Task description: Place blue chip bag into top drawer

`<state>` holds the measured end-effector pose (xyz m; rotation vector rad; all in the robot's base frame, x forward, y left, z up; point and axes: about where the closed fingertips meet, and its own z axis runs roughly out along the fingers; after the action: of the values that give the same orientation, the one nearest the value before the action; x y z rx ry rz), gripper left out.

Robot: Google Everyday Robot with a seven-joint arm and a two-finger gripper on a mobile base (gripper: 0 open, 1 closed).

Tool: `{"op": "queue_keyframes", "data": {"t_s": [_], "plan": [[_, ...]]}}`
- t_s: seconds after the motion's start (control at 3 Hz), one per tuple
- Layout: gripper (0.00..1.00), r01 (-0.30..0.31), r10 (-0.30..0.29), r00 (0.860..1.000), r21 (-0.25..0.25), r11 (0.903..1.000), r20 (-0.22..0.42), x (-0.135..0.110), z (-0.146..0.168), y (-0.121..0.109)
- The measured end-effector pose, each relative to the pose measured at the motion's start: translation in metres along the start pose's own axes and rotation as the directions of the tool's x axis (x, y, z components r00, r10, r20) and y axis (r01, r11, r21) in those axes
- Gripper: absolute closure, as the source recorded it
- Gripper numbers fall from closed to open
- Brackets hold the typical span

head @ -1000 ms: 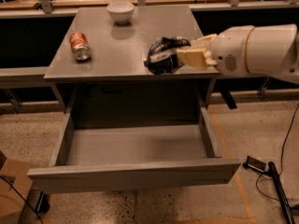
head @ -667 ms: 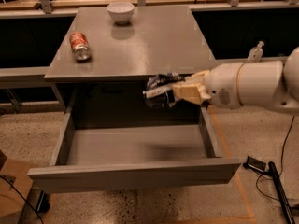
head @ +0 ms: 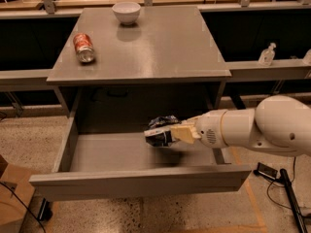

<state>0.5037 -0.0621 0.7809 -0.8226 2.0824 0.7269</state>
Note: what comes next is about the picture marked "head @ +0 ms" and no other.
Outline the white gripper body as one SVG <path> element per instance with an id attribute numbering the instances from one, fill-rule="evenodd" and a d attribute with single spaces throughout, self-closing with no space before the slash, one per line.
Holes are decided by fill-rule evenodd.
<path id="1" fill-rule="evenodd" d="M 211 149 L 225 148 L 226 143 L 222 134 L 222 117 L 225 110 L 210 111 L 199 116 L 195 128 L 200 135 L 200 141 Z"/>

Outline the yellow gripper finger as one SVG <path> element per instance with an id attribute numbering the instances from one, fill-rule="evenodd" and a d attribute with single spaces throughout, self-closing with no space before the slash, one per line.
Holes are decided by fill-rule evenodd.
<path id="1" fill-rule="evenodd" d="M 195 124 L 199 118 L 200 116 L 193 116 L 193 117 L 182 120 L 181 124 L 186 124 L 186 125 Z"/>
<path id="2" fill-rule="evenodd" d="M 174 125 L 171 127 L 171 134 L 175 139 L 188 144 L 193 144 L 201 138 L 193 125 Z"/>

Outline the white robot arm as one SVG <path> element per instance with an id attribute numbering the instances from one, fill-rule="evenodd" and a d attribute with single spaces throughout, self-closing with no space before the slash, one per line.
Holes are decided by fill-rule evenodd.
<path id="1" fill-rule="evenodd" d="M 311 108 L 275 95 L 254 109 L 215 110 L 170 127 L 172 137 L 211 148 L 243 147 L 274 155 L 311 155 Z"/>

